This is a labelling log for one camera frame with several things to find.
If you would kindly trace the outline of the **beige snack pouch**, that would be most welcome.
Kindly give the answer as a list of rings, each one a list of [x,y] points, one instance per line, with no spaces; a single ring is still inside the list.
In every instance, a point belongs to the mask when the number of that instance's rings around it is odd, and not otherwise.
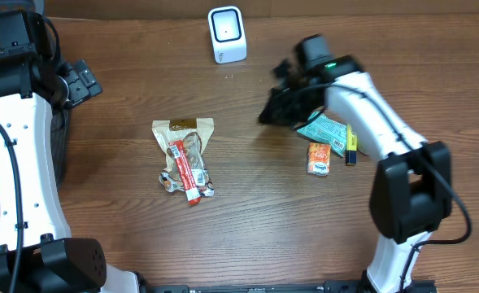
[[[190,168],[194,173],[194,180],[197,186],[211,183],[207,165],[202,157],[203,152],[214,133],[214,120],[212,118],[185,118],[178,120],[154,120],[152,133],[156,138],[161,150],[166,155],[167,167],[163,170],[179,186],[181,176],[169,148],[170,142],[182,141],[185,155],[189,161]]]

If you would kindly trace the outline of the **teal plastic packet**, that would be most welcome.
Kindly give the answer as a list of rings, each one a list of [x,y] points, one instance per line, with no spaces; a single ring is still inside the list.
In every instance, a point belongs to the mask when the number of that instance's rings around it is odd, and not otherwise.
[[[312,141],[329,144],[334,153],[341,157],[345,156],[347,127],[329,119],[325,114],[320,114],[297,132]]]

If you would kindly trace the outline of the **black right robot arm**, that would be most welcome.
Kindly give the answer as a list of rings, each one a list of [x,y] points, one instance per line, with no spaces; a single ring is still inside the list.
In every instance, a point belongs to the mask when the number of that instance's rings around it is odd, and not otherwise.
[[[412,270],[421,248],[451,214],[451,153],[428,142],[385,101],[369,73],[352,55],[334,56],[323,36],[306,37],[294,48],[296,62],[272,70],[279,84],[259,123],[304,128],[323,110],[351,126],[377,169],[369,199],[379,232],[371,264],[357,282],[327,281],[327,292],[435,292]]]

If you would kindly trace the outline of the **orange small snack box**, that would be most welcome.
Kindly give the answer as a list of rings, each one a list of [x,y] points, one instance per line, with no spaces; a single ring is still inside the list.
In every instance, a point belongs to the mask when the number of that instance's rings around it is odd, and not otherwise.
[[[310,142],[307,148],[307,173],[326,177],[329,175],[330,145]]]

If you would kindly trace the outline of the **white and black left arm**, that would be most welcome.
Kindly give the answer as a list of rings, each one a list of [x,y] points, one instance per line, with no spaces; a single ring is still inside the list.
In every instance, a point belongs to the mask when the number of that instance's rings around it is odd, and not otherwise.
[[[143,292],[109,265],[99,241],[75,238],[58,197],[53,115],[100,94],[84,61],[63,61],[53,23],[0,13],[0,291]]]

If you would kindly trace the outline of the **red snack stick packet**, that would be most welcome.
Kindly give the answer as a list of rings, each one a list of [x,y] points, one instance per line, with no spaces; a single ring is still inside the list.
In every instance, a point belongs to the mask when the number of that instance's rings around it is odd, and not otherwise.
[[[198,205],[201,200],[201,195],[199,194],[194,175],[192,174],[184,143],[181,140],[170,142],[169,149],[178,168],[189,205]]]

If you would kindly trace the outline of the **yellow highlighter pen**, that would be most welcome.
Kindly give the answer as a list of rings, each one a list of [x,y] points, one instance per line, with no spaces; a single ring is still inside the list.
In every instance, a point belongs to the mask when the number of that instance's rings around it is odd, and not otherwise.
[[[346,150],[345,150],[345,164],[356,165],[357,163],[358,138],[351,127],[346,126]]]

